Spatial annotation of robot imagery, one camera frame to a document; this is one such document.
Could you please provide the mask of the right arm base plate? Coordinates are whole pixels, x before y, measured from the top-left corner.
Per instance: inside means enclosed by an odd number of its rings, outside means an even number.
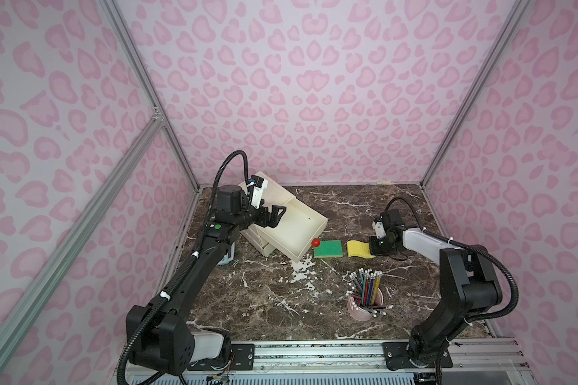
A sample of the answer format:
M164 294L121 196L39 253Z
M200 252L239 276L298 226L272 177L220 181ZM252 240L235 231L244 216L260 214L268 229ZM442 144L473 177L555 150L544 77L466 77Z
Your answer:
M382 343L385 365L393 372L401 369L435 369L436 362L444 369L452 368L454 364L448 350L449 343L442 346L444 351L440 347L419 351L410 347L408 341L385 342Z

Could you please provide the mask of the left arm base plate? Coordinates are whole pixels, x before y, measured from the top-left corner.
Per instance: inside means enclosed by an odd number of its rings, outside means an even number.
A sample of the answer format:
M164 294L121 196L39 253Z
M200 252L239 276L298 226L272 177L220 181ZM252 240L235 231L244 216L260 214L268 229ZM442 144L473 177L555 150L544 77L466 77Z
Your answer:
M190 364L189 372L222 372L250 371L253 369L255 359L255 345L253 343L232 343L224 346L219 356L213 359L203 359Z

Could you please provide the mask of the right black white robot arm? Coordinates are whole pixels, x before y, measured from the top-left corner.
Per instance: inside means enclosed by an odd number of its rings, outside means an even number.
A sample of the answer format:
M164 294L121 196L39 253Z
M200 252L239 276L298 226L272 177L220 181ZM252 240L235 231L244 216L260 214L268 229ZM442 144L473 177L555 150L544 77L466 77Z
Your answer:
M409 228L392 205L406 204L416 226ZM512 273L482 245L467 245L428 230L414 205L394 197L373 222L371 243L378 251L408 250L436 263L440 300L429 317L411 331L404 345L385 345L391 371L409 367L443 368L453 340L478 321L502 318L517 307L520 290Z

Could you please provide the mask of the yellow sponge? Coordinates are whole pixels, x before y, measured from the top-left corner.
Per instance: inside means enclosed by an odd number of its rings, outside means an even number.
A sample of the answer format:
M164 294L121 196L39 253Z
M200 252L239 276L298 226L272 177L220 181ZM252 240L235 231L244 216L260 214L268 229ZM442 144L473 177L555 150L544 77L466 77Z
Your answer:
M347 253L350 258L363 258L363 259L373 259L369 244L367 242L359 241L348 241L347 242Z

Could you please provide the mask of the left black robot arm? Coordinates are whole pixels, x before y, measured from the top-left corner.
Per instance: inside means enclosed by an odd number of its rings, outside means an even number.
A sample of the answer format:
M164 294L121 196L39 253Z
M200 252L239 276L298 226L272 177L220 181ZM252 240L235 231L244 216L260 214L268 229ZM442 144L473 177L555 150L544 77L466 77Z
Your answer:
M245 186L220 185L229 163L247 154L232 152L216 173L210 203L194 248L168 283L146 306L134 306L126 316L127 342L117 364L118 384L128 382L126 367L135 364L153 370L145 380L151 384L163 375L174 375L181 382L191 366L203 363L213 371L231 366L231 338L220 330L194 332L187 320L197 296L214 268L231 255L242 231L252 225L275 228L286 207L266 207L261 197L265 180L244 176Z

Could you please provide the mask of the green sponge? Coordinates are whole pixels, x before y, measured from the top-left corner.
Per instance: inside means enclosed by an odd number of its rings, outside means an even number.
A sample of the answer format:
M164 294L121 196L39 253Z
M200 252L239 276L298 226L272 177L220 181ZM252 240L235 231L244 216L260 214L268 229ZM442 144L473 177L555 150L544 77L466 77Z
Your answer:
M342 258L344 255L342 243L339 240L321 241L316 238L311 244L314 258Z

